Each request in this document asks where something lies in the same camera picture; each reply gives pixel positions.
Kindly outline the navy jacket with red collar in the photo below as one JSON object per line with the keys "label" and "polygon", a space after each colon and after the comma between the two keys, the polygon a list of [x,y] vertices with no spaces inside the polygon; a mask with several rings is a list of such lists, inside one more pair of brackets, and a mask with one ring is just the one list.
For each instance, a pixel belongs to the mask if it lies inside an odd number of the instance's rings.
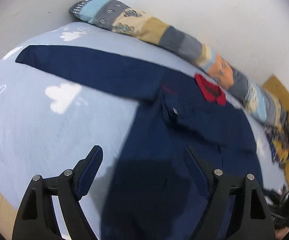
{"label": "navy jacket with red collar", "polygon": [[139,102],[102,211],[102,239],[189,239],[209,191],[204,174],[186,168],[187,146],[214,169],[263,181],[244,111],[223,96],[208,102],[193,77],[73,46],[28,46],[16,61]]}

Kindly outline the patterned crumpled clothes pile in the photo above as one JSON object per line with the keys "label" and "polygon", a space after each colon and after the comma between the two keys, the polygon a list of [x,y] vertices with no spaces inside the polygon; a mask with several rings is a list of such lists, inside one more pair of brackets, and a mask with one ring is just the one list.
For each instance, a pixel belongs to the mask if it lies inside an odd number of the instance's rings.
{"label": "patterned crumpled clothes pile", "polygon": [[264,126],[264,132],[269,142],[272,161],[278,163],[281,169],[289,161],[289,111],[281,116],[279,127]]}

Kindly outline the light blue cloud bedsheet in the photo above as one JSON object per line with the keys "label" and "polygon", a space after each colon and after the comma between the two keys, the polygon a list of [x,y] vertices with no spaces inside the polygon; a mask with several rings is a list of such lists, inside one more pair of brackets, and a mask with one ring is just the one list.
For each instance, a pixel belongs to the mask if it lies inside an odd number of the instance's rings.
{"label": "light blue cloud bedsheet", "polygon": [[[102,211],[139,102],[17,63],[16,58],[28,46],[100,50],[158,64],[195,80],[200,71],[169,51],[83,22],[37,36],[0,60],[0,192],[18,208],[33,176],[59,176],[98,145],[103,160],[89,192],[79,203],[93,232],[102,239]],[[230,94],[225,99],[244,111]],[[261,166],[263,181],[257,182],[265,189],[280,190],[285,176],[272,163],[263,127],[244,114]]]}

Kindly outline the patchwork rolled quilt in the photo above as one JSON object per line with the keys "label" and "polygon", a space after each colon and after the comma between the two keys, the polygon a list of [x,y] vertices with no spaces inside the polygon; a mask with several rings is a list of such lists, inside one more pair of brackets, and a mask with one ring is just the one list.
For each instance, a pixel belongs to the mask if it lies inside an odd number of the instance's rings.
{"label": "patchwork rolled quilt", "polygon": [[287,111],[276,96],[232,67],[209,46],[172,25],[117,0],[82,0],[70,8],[70,13],[99,28],[135,37],[176,54],[229,91],[260,123],[273,127],[286,123]]}

